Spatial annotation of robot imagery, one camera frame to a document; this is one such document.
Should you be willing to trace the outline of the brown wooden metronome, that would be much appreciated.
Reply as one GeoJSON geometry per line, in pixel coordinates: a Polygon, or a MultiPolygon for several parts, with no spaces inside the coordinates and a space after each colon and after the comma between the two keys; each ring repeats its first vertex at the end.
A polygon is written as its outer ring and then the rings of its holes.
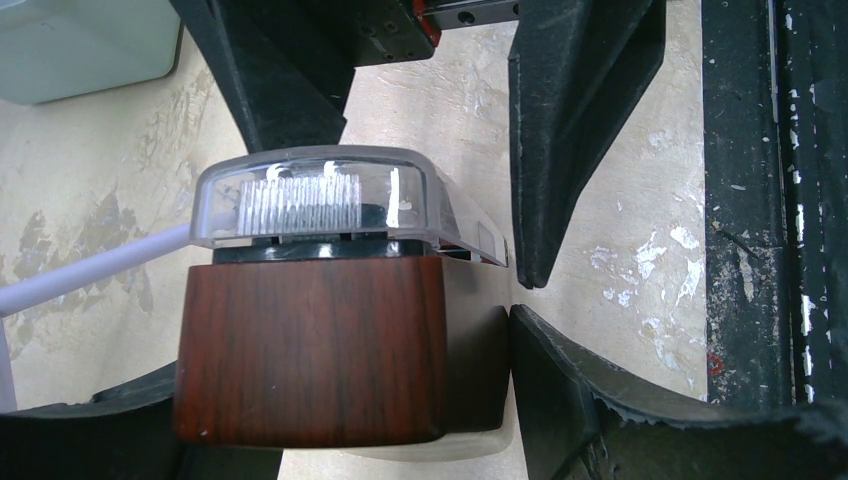
{"type": "Polygon", "coordinates": [[[187,442],[399,461],[513,436],[507,241],[400,148],[251,154],[198,181],[173,425],[187,442]]]}

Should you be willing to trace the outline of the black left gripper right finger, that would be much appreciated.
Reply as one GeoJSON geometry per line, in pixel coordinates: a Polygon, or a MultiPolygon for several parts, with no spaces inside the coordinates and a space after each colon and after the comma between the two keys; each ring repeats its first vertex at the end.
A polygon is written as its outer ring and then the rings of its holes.
{"type": "Polygon", "coordinates": [[[843,479],[847,405],[744,412],[651,383],[511,309],[512,378],[532,479],[843,479]]]}

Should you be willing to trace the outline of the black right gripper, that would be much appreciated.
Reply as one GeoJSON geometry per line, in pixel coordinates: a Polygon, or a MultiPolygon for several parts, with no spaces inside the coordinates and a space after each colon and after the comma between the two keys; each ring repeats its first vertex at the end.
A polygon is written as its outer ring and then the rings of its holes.
{"type": "Polygon", "coordinates": [[[519,18],[519,3],[507,0],[313,1],[311,18],[332,41],[294,1],[172,6],[250,153],[338,143],[353,64],[425,60],[444,31],[519,18]]]}

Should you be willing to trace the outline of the lilac perforated music stand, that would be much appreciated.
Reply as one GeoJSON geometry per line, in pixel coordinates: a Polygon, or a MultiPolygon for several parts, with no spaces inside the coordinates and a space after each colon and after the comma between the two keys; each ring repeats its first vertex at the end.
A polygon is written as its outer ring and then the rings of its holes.
{"type": "Polygon", "coordinates": [[[190,244],[179,225],[1,288],[3,319],[89,284],[178,251],[190,244]]]}

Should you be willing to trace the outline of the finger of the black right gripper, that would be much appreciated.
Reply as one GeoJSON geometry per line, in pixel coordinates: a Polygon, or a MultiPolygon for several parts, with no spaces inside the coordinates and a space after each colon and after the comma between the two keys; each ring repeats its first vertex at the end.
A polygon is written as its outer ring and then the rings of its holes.
{"type": "Polygon", "coordinates": [[[663,62],[662,0],[521,1],[508,56],[518,282],[547,285],[577,201],[663,62]]]}

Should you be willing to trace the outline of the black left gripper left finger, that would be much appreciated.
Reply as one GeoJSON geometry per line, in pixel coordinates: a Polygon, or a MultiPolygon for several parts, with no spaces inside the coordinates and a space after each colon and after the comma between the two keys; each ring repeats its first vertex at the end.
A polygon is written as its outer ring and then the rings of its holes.
{"type": "Polygon", "coordinates": [[[79,404],[1,416],[4,479],[275,479],[274,449],[192,445],[172,429],[175,366],[79,404]]]}

